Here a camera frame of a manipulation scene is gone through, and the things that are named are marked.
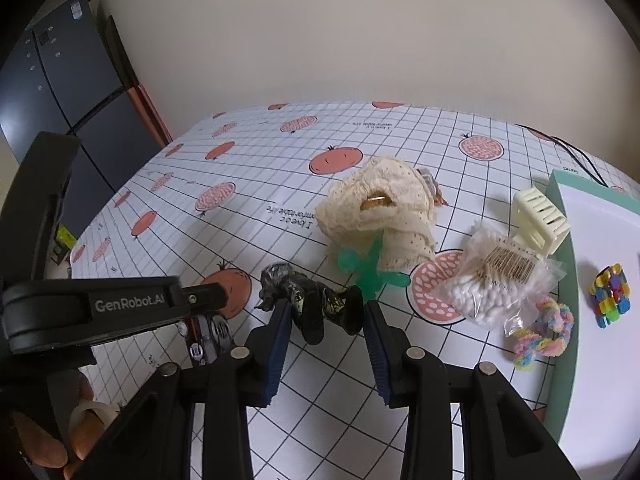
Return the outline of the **person's left hand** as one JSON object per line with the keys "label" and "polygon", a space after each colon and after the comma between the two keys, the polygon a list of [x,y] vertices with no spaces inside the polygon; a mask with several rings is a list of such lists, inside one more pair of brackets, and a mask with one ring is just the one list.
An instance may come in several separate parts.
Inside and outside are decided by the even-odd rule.
{"label": "person's left hand", "polygon": [[27,379],[10,393],[9,479],[70,479],[119,415],[78,368]]}

